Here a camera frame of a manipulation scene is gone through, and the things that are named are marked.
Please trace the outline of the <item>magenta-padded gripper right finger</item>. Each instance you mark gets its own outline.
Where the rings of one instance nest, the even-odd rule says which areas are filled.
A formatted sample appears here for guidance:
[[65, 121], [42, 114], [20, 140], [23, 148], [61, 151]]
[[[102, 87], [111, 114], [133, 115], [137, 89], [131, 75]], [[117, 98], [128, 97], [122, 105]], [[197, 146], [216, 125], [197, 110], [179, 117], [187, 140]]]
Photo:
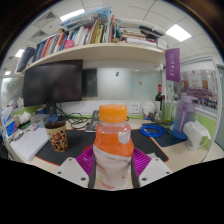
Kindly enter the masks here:
[[134, 149], [131, 163], [131, 179], [134, 188], [143, 187], [171, 173], [172, 171], [160, 158], [151, 158], [141, 150]]

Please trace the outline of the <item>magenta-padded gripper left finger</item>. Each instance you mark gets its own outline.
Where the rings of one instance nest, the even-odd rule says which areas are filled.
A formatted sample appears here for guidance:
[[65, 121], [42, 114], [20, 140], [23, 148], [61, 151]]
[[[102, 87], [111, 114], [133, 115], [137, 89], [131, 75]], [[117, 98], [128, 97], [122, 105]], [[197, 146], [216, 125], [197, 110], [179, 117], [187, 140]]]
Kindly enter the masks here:
[[78, 186], [93, 189], [96, 180], [93, 149], [87, 149], [77, 158], [68, 157], [58, 168], [56, 175]]

